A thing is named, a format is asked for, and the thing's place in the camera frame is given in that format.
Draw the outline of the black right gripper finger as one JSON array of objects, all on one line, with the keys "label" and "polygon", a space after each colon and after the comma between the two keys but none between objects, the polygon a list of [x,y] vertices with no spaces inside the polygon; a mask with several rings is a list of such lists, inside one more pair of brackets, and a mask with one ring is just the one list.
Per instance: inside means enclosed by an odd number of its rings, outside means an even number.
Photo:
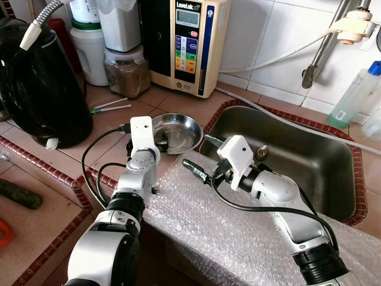
[{"label": "black right gripper finger", "polygon": [[209,175],[206,174],[204,169],[202,169],[199,166],[196,166],[195,164],[184,164],[183,167],[190,171],[191,174],[193,174],[196,179],[199,179],[203,184],[209,185],[210,178]]},{"label": "black right gripper finger", "polygon": [[190,160],[182,160],[182,166],[193,174],[197,179],[209,179],[210,176],[198,164]]}]

